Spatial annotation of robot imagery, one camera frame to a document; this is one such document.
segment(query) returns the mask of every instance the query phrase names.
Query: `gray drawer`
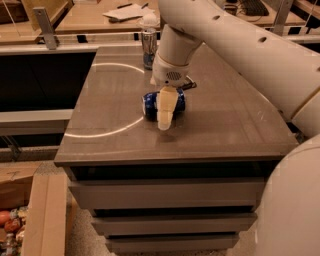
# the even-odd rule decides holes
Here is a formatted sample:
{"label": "gray drawer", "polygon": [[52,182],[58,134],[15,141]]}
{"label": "gray drawer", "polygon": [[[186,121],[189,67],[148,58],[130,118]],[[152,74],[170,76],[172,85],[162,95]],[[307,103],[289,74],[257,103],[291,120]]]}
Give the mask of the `gray drawer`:
{"label": "gray drawer", "polygon": [[238,233],[248,230],[256,218],[255,213],[124,216],[94,218],[92,225],[99,235],[105,237],[213,232]]}
{"label": "gray drawer", "polygon": [[85,209],[257,206],[263,178],[73,181]]}
{"label": "gray drawer", "polygon": [[238,235],[169,236],[107,239],[107,247],[115,253],[222,250],[232,248]]}

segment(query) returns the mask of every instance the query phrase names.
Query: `metal bracket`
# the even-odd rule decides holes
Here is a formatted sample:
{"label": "metal bracket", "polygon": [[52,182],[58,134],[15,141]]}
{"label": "metal bracket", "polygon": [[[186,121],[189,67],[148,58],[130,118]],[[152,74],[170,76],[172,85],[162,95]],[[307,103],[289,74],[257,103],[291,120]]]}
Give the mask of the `metal bracket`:
{"label": "metal bracket", "polygon": [[271,28],[271,32],[274,34],[277,34],[279,36],[282,36],[284,25],[286,23],[286,20],[288,18],[288,15],[290,13],[290,9],[292,6],[293,0],[282,0],[280,7],[277,12],[277,16],[274,20],[273,26]]}
{"label": "metal bracket", "polygon": [[20,149],[20,146],[18,145],[18,143],[11,136],[1,136],[1,138],[8,145],[8,147],[11,149],[12,160],[17,161],[20,154],[21,154],[21,149]]}
{"label": "metal bracket", "polygon": [[58,39],[55,37],[55,31],[51,25],[46,8],[35,7],[33,8],[34,14],[37,17],[39,26],[42,30],[44,41],[49,50],[55,50],[58,47]]}

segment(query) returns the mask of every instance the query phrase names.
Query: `cardboard box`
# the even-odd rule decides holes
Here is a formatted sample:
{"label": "cardboard box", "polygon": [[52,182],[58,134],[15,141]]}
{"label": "cardboard box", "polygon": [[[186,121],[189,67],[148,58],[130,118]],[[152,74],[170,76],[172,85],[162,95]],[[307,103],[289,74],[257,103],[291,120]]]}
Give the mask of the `cardboard box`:
{"label": "cardboard box", "polygon": [[0,163],[0,209],[28,205],[33,175],[41,162]]}
{"label": "cardboard box", "polygon": [[[28,205],[22,256],[65,255],[67,176],[37,174],[41,162],[0,164],[0,209]],[[0,229],[0,238],[5,236]]]}

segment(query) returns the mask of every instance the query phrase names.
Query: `black panel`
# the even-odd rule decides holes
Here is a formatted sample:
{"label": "black panel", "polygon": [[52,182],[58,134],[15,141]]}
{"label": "black panel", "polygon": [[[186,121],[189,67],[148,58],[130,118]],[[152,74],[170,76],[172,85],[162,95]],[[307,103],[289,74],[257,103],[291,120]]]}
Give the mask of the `black panel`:
{"label": "black panel", "polygon": [[59,146],[63,134],[37,134],[13,136],[20,147]]}
{"label": "black panel", "polygon": [[220,207],[195,207],[195,208],[155,208],[155,209],[95,209],[97,218],[112,218],[112,217],[137,217],[137,216],[167,216],[167,215],[206,215],[210,214],[228,214],[228,213],[247,213],[251,214],[250,211],[252,206],[220,206]]}
{"label": "black panel", "polygon": [[[175,238],[176,236],[179,236],[181,238],[185,237],[191,237],[191,236],[195,236],[195,235],[199,235],[198,233],[188,233],[188,234],[160,234],[160,235],[133,235],[133,236],[110,236],[110,239],[116,240],[116,239],[132,239],[132,238],[166,238],[166,239],[170,239],[170,238]],[[226,235],[226,236],[232,236],[232,235],[236,235],[235,232],[215,232],[215,233],[201,233],[200,235],[202,236],[222,236],[222,235]]]}
{"label": "black panel", "polygon": [[77,180],[269,177],[278,161],[71,167]]}
{"label": "black panel", "polygon": [[289,29],[289,35],[298,35],[301,31],[301,27],[291,27]]}
{"label": "black panel", "polygon": [[320,44],[302,44],[302,46],[320,53]]}
{"label": "black panel", "polygon": [[0,111],[74,108],[94,56],[1,56]]}

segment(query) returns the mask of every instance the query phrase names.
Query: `clutter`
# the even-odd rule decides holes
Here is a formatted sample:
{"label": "clutter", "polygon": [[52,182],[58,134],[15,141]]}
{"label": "clutter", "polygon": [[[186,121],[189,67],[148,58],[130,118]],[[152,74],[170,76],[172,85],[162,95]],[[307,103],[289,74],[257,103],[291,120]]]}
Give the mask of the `clutter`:
{"label": "clutter", "polygon": [[6,239],[0,241],[0,256],[20,256],[24,239],[24,231],[27,219],[28,207],[23,206],[15,209],[1,211],[4,223]]}

